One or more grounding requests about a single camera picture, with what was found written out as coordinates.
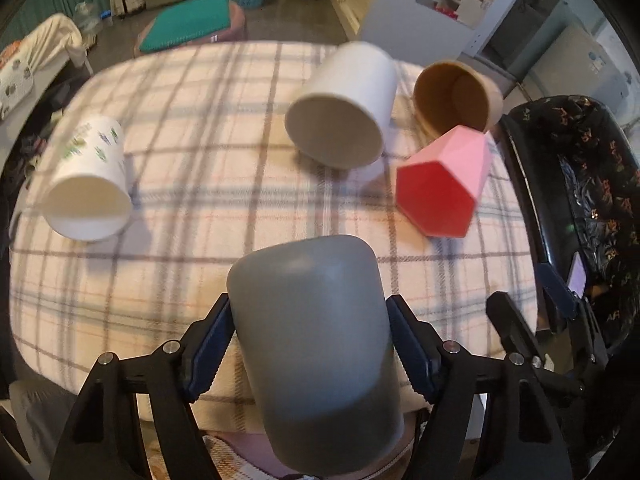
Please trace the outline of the grey plastic cup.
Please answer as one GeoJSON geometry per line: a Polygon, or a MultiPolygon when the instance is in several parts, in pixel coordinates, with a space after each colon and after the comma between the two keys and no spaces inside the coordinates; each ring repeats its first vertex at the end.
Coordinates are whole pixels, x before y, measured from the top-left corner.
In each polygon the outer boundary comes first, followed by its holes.
{"type": "Polygon", "coordinates": [[[385,455],[404,431],[375,254],[332,235],[252,252],[227,278],[250,388],[273,453],[331,477],[385,455]]]}

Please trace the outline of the pink faceted cup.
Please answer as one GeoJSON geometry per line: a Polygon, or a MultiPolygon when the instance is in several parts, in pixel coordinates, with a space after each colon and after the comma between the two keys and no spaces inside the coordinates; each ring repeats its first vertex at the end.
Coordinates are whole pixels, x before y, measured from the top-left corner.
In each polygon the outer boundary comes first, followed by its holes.
{"type": "Polygon", "coordinates": [[[454,127],[398,167],[396,206],[425,236],[463,238],[490,166],[488,136],[454,127]]]}

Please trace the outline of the brown paper cup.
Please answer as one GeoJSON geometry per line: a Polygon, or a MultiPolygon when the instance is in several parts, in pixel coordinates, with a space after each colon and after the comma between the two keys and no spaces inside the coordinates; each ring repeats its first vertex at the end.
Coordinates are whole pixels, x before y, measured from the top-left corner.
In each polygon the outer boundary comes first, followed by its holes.
{"type": "Polygon", "coordinates": [[[416,120],[435,140],[457,126],[487,132],[503,113],[503,96],[487,76],[458,61],[440,61],[422,70],[413,87],[416,120]]]}

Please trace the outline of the white floral paper cup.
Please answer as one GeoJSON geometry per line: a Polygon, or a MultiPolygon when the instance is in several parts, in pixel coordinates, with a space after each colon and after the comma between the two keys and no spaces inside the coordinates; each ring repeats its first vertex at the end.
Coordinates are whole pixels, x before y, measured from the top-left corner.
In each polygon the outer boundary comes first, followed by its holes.
{"type": "Polygon", "coordinates": [[[50,228],[78,242],[118,233],[130,218],[124,130],[111,117],[84,118],[63,144],[41,212],[50,228]]]}

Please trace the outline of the smartphone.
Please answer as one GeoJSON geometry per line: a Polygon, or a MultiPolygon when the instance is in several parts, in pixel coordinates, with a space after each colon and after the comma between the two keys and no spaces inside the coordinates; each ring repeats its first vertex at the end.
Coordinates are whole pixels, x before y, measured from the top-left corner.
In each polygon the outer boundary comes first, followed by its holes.
{"type": "Polygon", "coordinates": [[[585,295],[587,270],[579,252],[574,253],[566,284],[567,288],[578,298],[582,298],[585,295]]]}

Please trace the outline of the black chair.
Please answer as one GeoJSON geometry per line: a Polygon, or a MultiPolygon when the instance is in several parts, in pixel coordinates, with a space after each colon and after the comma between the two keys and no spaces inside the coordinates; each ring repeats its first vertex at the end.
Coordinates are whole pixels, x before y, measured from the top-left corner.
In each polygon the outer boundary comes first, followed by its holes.
{"type": "Polygon", "coordinates": [[[535,263],[550,263],[562,278],[570,273],[570,265],[578,249],[577,235],[564,233],[562,229],[573,227],[564,190],[544,195],[546,189],[541,184],[541,176],[533,170],[533,162],[539,156],[528,154],[524,141],[515,133],[508,114],[502,116],[498,128],[498,141],[506,158],[510,177],[518,202],[523,208],[529,244],[533,249],[535,263]]]}

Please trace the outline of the washing machine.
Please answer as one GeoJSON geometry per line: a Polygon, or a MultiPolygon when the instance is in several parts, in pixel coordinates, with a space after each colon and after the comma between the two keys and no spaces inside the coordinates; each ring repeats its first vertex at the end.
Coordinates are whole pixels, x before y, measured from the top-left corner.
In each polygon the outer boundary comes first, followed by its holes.
{"type": "Polygon", "coordinates": [[[522,86],[532,99],[588,96],[617,113],[629,96],[623,74],[593,36],[568,25],[525,75],[522,86]]]}

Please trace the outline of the plaid tablecloth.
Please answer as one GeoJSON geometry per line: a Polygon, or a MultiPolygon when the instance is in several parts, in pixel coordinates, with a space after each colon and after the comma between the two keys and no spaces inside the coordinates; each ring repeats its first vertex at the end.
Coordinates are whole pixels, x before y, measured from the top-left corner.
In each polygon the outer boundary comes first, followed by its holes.
{"type": "Polygon", "coordinates": [[[500,157],[461,240],[430,240],[396,209],[396,170],[427,142],[411,102],[418,66],[396,66],[392,128],[374,164],[341,172],[294,148],[285,110],[329,53],[295,42],[177,49],[101,70],[81,87],[16,210],[11,330],[32,370],[77,392],[100,354],[143,356],[181,336],[248,252],[331,234],[365,240],[386,294],[475,354],[502,352],[485,313],[492,292],[508,292],[536,321],[524,219],[500,157]],[[125,131],[134,210],[121,233],[84,244],[56,234],[40,204],[58,152],[95,114],[125,131]]]}

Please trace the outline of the bed with blankets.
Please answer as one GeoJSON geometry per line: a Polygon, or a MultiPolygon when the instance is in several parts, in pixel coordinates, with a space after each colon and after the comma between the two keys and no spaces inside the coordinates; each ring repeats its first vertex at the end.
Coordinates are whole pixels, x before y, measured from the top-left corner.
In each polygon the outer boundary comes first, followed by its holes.
{"type": "Polygon", "coordinates": [[[87,50],[79,28],[68,16],[57,13],[25,36],[1,64],[2,122],[32,91],[36,73],[61,54],[76,67],[87,61],[87,50]]]}

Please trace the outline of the water jug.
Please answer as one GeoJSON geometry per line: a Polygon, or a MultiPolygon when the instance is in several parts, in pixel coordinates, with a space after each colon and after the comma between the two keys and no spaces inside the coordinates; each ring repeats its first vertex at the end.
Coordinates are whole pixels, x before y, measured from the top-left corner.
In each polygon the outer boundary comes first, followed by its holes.
{"type": "Polygon", "coordinates": [[[73,21],[81,32],[84,45],[87,48],[93,47],[103,29],[98,6],[85,1],[78,3],[75,6],[73,21]]]}

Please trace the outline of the green cushion stool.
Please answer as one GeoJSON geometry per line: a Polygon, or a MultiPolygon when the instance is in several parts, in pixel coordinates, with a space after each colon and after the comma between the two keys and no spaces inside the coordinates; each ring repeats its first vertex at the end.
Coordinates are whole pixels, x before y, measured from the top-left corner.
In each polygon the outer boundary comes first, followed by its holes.
{"type": "Polygon", "coordinates": [[[243,9],[232,0],[186,0],[168,6],[140,32],[134,55],[238,42],[247,38],[243,9]]]}

